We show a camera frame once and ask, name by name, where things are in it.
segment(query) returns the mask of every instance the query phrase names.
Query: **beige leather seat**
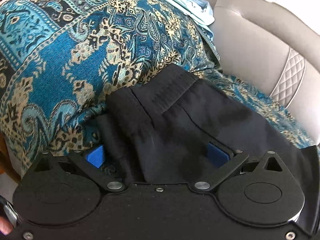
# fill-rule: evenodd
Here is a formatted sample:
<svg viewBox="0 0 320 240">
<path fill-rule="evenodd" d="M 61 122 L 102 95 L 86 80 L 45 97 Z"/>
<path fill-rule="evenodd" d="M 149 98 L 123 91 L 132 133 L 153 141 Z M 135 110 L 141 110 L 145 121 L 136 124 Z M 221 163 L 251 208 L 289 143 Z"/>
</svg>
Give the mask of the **beige leather seat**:
<svg viewBox="0 0 320 240">
<path fill-rule="evenodd" d="M 278 101 L 319 144 L 320 36 L 265 0 L 217 0 L 214 17 L 210 28 L 224 73 Z"/>
</svg>

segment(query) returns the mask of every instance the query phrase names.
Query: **floor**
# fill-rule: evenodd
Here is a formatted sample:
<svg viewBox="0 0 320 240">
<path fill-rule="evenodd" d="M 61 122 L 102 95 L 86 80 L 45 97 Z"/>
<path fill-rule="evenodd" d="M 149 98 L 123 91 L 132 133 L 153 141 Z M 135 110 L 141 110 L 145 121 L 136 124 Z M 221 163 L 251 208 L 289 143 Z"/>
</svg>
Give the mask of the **floor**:
<svg viewBox="0 0 320 240">
<path fill-rule="evenodd" d="M 18 184 L 7 174 L 0 175 L 0 195 L 12 203 L 12 195 Z"/>
</svg>

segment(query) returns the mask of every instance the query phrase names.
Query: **black garment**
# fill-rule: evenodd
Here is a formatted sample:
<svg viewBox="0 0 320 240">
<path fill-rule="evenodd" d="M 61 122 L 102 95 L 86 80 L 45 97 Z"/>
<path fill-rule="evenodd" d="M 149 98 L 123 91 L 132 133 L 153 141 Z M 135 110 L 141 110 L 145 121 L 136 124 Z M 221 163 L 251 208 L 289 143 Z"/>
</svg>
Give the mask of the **black garment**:
<svg viewBox="0 0 320 240">
<path fill-rule="evenodd" d="M 250 156 L 275 151 L 305 194 L 298 225 L 311 233 L 319 207 L 319 159 L 288 142 L 261 115 L 229 98 L 212 83 L 174 64 L 148 84 L 122 88 L 106 98 L 98 117 L 106 151 L 130 182 L 178 183 L 201 178 L 212 138 Z"/>
</svg>

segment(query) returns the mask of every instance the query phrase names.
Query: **blue paisley shawl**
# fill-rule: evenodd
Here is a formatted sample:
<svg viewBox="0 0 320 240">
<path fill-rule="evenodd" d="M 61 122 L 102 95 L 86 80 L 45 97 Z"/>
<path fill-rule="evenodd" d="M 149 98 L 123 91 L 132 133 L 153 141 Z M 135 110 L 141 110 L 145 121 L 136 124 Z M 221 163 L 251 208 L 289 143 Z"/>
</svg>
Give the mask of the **blue paisley shawl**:
<svg viewBox="0 0 320 240">
<path fill-rule="evenodd" d="M 313 142 L 278 103 L 220 71 L 209 34 L 162 0 L 8 0 L 0 7 L 0 129 L 23 171 L 47 149 L 100 143 L 105 96 L 169 63 L 208 78 L 297 147 Z"/>
</svg>

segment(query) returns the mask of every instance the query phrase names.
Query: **light blue garment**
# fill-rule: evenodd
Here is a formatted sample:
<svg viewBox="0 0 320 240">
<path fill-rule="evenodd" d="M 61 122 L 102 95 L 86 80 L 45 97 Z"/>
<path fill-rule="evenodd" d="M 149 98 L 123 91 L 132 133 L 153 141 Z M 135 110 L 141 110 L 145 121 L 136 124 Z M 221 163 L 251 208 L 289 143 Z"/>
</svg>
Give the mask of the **light blue garment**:
<svg viewBox="0 0 320 240">
<path fill-rule="evenodd" d="M 213 10 L 210 3 L 205 0 L 165 0 L 177 9 L 182 11 L 185 15 L 190 16 L 196 24 L 206 29 L 211 33 L 211 39 L 213 39 L 213 33 L 209 29 L 209 25 L 214 22 Z"/>
</svg>

